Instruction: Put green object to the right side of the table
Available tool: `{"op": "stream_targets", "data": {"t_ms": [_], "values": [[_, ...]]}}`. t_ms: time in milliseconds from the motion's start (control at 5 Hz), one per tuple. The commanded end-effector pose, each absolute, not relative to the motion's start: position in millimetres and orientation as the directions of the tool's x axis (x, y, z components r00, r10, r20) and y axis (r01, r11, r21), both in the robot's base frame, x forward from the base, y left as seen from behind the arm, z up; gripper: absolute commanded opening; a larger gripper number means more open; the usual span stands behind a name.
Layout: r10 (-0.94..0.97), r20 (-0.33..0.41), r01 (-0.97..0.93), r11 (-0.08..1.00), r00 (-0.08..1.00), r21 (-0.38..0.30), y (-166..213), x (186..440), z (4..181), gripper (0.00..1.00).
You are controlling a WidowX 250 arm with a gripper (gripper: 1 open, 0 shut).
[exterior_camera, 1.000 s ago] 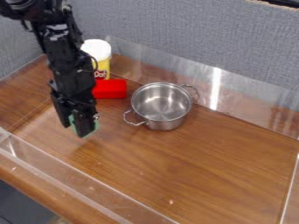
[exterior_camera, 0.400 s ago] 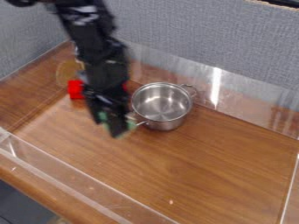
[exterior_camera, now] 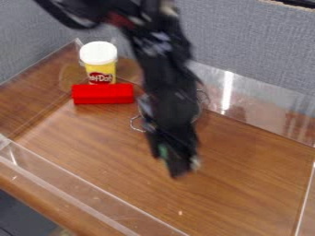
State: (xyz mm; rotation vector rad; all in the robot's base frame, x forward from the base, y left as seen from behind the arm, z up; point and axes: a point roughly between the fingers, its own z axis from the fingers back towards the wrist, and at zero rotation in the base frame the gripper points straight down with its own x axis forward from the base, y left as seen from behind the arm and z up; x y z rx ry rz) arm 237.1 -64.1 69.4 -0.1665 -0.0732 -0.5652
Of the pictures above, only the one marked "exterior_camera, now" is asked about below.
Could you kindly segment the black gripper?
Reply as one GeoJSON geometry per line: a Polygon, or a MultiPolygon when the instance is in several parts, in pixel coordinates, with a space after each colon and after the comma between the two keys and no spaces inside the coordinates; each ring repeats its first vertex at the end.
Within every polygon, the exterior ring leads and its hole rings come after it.
{"type": "Polygon", "coordinates": [[[158,146],[166,144],[166,165],[172,178],[200,168],[194,125],[199,111],[198,82],[191,70],[144,73],[144,94],[138,99],[143,129],[156,159],[158,146]]]}

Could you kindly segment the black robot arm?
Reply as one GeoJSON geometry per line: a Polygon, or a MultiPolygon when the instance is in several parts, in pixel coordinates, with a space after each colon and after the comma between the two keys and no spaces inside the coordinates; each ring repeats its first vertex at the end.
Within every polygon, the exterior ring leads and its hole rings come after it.
{"type": "Polygon", "coordinates": [[[151,155],[178,178],[199,165],[200,112],[196,74],[188,67],[191,42],[175,0],[34,0],[66,27],[92,30],[114,25],[124,35],[143,72],[138,99],[151,155]]]}

